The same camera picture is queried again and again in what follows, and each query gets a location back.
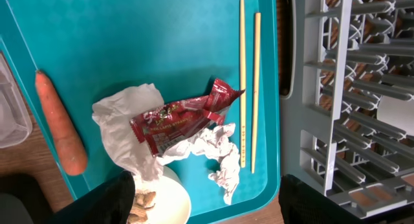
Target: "dish rack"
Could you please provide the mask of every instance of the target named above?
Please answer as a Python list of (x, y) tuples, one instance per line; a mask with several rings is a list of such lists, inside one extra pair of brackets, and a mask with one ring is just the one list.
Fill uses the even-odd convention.
[(292, 9), (283, 174), (359, 218), (413, 203), (414, 136), (376, 110), (383, 96), (414, 98), (399, 88), (414, 87), (414, 0), (292, 0)]

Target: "crumpled paper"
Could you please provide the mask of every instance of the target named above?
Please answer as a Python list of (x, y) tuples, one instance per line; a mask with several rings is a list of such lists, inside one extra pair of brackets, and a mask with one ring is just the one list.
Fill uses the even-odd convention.
[(233, 193), (239, 184), (239, 150), (228, 138), (234, 133), (235, 124), (203, 129), (194, 136), (182, 140), (163, 156), (153, 157), (146, 142), (139, 143), (129, 120), (150, 109), (164, 105), (160, 92), (153, 84), (128, 87), (117, 94), (93, 104), (93, 120), (99, 125), (103, 146), (113, 162), (132, 172), (135, 188), (156, 191), (163, 166), (187, 158), (190, 153), (205, 155), (217, 160), (220, 170), (208, 175), (226, 191), (224, 202), (231, 204)]

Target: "transparent lid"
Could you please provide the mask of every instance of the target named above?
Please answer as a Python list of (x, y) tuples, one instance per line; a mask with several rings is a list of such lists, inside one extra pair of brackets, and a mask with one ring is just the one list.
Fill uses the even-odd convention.
[(0, 51), (0, 148), (23, 142), (31, 132), (25, 103)]

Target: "teal tray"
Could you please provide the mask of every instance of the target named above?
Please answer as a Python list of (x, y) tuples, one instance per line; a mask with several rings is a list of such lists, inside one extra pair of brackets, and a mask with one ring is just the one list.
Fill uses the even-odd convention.
[[(245, 0), (247, 132), (251, 132), (254, 13), (262, 13), (256, 172), (247, 167), (233, 205), (207, 178), (215, 161), (194, 157), (169, 165), (190, 194), (189, 223), (211, 223), (265, 206), (279, 188), (279, 98), (276, 0)], [(200, 96), (211, 78), (239, 87), (239, 0), (0, 0), (0, 50), (45, 136), (56, 151), (34, 89), (37, 68), (54, 82), (82, 138), (89, 164), (62, 176), (73, 198), (120, 172), (102, 146), (92, 104), (122, 89), (154, 83), (166, 102)], [(227, 122), (239, 127), (239, 101)], [(239, 129), (231, 140), (239, 145)]]

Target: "candy wrapper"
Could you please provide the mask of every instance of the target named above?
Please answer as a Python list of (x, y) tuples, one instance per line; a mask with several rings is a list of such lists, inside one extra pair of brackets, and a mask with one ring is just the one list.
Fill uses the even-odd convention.
[(213, 123), (223, 124), (230, 105), (243, 92), (216, 79), (209, 95), (147, 111), (133, 117), (130, 125), (139, 142), (147, 141), (153, 156), (162, 155), (168, 148)]

